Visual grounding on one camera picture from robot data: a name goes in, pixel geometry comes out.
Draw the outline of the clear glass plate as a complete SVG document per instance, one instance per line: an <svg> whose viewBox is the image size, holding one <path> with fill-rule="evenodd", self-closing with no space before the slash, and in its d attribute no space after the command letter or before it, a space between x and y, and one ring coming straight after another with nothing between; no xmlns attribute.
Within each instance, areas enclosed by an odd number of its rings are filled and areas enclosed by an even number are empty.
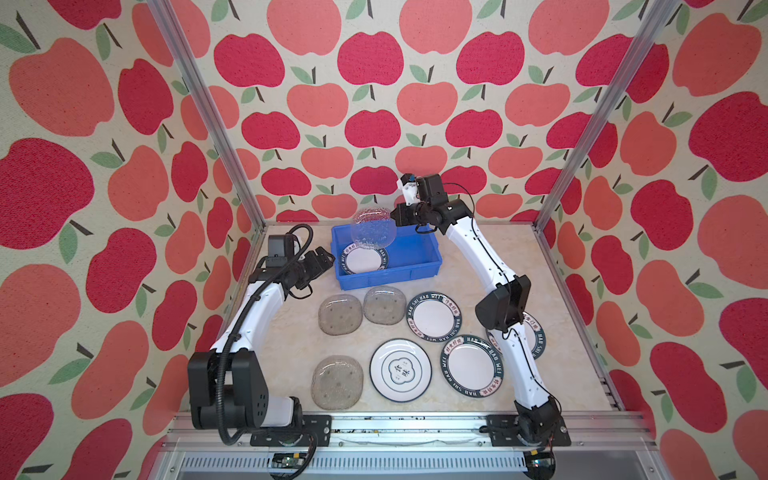
<svg viewBox="0 0 768 480"><path fill-rule="evenodd" d="M353 295L333 295L324 300L318 309L319 328L330 336L353 333L361 326L362 320L362 303Z"/></svg>
<svg viewBox="0 0 768 480"><path fill-rule="evenodd" d="M384 249L397 236L397 226L390 212L384 208L358 211L350 223L352 242L365 249Z"/></svg>
<svg viewBox="0 0 768 480"><path fill-rule="evenodd" d="M314 370L312 400L324 410L346 410L359 401L363 385L364 372L357 360L332 355L323 359Z"/></svg>
<svg viewBox="0 0 768 480"><path fill-rule="evenodd" d="M364 317L378 325L396 325L406 315L408 301L404 293L391 286L371 288L363 302Z"/></svg>

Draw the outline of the clear glass plate front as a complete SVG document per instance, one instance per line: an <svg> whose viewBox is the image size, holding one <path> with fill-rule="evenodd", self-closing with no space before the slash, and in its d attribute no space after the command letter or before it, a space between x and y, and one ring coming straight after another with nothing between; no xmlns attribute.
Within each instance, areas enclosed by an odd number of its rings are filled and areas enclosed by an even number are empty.
<svg viewBox="0 0 768 480"><path fill-rule="evenodd" d="M324 410L346 410L359 401L363 385L364 372L357 360L332 355L323 359L314 370L312 400Z"/></svg>

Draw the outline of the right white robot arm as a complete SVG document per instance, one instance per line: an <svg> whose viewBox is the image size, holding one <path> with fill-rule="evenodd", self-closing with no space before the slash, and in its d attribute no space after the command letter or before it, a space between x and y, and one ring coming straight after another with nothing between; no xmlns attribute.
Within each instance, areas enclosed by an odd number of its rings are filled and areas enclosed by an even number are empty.
<svg viewBox="0 0 768 480"><path fill-rule="evenodd" d="M510 370L517 411L517 432L526 445L540 445L559 431L562 407L544 386L527 344L524 327L531 282L514 272L490 246L462 200L451 200L438 174L406 173L397 181L404 202L390 217L396 225L431 226L453 242L478 276L485 297L475 306L481 325L496 332Z"/></svg>

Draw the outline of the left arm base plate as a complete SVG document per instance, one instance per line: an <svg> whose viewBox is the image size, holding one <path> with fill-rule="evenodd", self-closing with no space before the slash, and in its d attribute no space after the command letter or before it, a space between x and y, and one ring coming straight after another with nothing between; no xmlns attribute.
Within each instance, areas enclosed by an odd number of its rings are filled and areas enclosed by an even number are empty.
<svg viewBox="0 0 768 480"><path fill-rule="evenodd" d="M308 447L315 440L318 447L327 447L332 429L331 415L304 415L300 426L262 428L251 434L254 447Z"/></svg>

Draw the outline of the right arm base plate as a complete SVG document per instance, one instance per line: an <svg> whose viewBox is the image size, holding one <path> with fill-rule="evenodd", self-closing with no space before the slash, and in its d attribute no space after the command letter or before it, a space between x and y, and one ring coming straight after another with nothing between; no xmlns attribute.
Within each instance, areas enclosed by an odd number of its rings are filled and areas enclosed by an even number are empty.
<svg viewBox="0 0 768 480"><path fill-rule="evenodd" d="M568 428L562 418L541 421L518 415L488 415L479 428L489 436L494 447L544 448L572 445Z"/></svg>

